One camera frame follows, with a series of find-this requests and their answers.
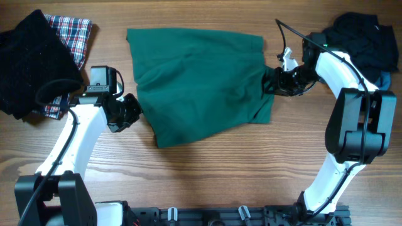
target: plaid shirt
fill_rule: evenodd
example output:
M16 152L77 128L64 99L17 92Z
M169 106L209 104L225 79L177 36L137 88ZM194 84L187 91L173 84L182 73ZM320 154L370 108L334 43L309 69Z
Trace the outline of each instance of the plaid shirt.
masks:
M87 42L92 27L92 22L89 19L71 18L66 16L52 16L45 14L45 18L49 22L50 27L56 31L56 35L60 41L70 51L71 57L74 59L78 69L85 62L87 54ZM65 94L56 97L52 104L66 105L70 94ZM40 110L34 110L35 113L58 119L60 117L59 107L41 107Z

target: black garment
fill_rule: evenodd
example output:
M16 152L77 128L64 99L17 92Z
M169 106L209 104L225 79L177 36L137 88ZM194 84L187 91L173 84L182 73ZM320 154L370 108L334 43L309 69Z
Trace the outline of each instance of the black garment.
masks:
M376 15L345 13L323 30L327 44L345 49L353 64L374 83L381 71L398 70L398 47L392 26L378 24Z
M0 33L1 110L22 118L37 107L36 91L59 78L83 81L69 51L40 10L33 11L15 30ZM79 88L77 84L57 83L44 90L41 100L49 102Z

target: green shirt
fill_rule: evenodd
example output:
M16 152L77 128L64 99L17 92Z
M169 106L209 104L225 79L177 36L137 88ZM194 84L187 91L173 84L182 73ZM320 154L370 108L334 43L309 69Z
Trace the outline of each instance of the green shirt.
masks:
M263 38L185 28L128 29L138 101L159 148L268 123Z

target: cable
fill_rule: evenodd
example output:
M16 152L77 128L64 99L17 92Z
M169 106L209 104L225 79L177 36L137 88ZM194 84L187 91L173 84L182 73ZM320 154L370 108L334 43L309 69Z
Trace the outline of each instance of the cable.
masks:
M41 106L52 106L52 107L66 107L69 111L69 113L71 113L72 117L73 117L73 127L71 129L70 135L68 135L68 138L62 148L62 150L60 151L60 153L58 154L55 162L52 164L52 167L50 168L49 172L45 175L45 177L42 179L42 181L39 183L38 187L36 188L35 192L32 194L30 200L28 201L28 203L25 206L24 212L21 215L21 218L18 222L18 226L22 226L23 222L25 221L26 215L28 214L28 210L31 208L32 204L36 201L36 199L38 198L40 191L42 190L43 186L45 185L46 181L49 179L49 177L52 175L52 173L54 172L54 170L57 168L57 166L60 164L60 160L62 159L62 157L64 156L68 146L70 145L70 142L72 140L72 138L74 137L74 134L77 130L77 125L78 125L78 120L77 120L77 116L75 115L74 111L71 110L68 106L62 106L60 104L46 104L43 103L41 101L39 101L39 96L40 93L42 92L42 90L45 87L48 87L49 85L52 85L54 83L57 82L73 82L73 83L77 83L81 86L81 83L77 82L76 80L71 80L71 79L58 79L58 80L54 80L51 82L48 82L46 84L44 84L42 87L40 87L35 95L35 102L38 105Z
M305 89L303 92L297 94L297 95L303 95L305 93L307 93L308 91L310 91L314 86L315 86L316 81L314 81L311 86L309 86L307 89Z
M285 34L283 33L283 30L282 30L282 27L281 27L281 26L279 26L279 30L281 31L281 34L282 34L283 50L282 50L282 53L281 53L281 54L278 54L276 57L278 57L278 60L279 60L279 61L283 62L283 55L285 54L285 49L286 49L286 40L285 40Z
M298 31L294 30L293 28L289 27L288 25L282 23L280 20L275 19L276 24L278 25L281 34L282 34L282 38L284 40L283 43L285 43L285 36L282 32L282 28L281 26L284 26L285 28L287 28L288 30L290 30L291 32L293 32L294 34L302 37L303 39L309 41L311 44L317 46L318 48L322 49L323 51L331 54L332 56L334 56L335 58L339 59L342 63L346 64L357 76L357 78L359 79L359 84L362 85L363 89L364 89L364 95L366 96L366 111L364 113L364 122L363 122L363 130L362 130L362 139L361 139L361 156L359 159L358 163L353 164L351 167L349 167L347 169L347 171L345 172L345 175L342 177L340 183L338 184L338 186L336 187L336 189L334 190L334 192L331 194L330 197L328 197L327 201L320 207L318 208L318 210L316 210L312 215L310 215L307 219L305 219L301 224L297 225L297 226L303 226L305 225L309 220L311 220L312 218L314 218L315 216L317 216L323 209L325 209L331 202L332 200L337 196L339 190L342 188L342 186L344 185L347 177L350 175L350 172L356 167L356 166L361 166L362 164L364 164L364 155L365 155L365 145L366 145L366 133L367 133L367 127L369 124L369 115L370 115L370 93L367 89L366 84L364 83L364 79L360 76L359 72L353 67L353 65L351 65L348 61L345 60L345 58L340 57L338 55L336 55L334 52L328 50L326 47L319 45L317 43L315 43L313 40L307 38L305 35L299 33Z
M123 81L123 77L121 76L120 72L118 70L116 70L116 73L119 74L120 76L120 80L121 80L121 91L118 94L114 94L113 97L115 98L119 98L123 95L124 93L124 81Z

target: wood grain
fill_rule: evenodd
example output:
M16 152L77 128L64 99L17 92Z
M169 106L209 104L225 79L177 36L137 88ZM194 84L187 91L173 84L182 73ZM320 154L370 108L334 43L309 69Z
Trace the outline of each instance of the wood grain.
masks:
M186 27L261 35L267 65L277 67L283 46L275 18L308 34L328 27L346 11L378 14L402 46L401 1L138 1L132 3L0 4L0 31L13 29L34 9L90 18L87 77L93 65L118 68L136 94L127 28ZM285 31L297 59L301 39ZM402 98L402 77L391 89ZM326 155L324 131L335 104L318 84L302 97L276 97L268 125L246 124L203 141L157 149L142 117L122 133L104 131L85 176L93 201L127 200L132 207L260 207L292 204L314 180ZM364 169L340 202L354 225L402 224L402 105L396 109L388 152ZM0 113L0 225L16 225L14 184L44 161L62 131L60 121L16 121Z

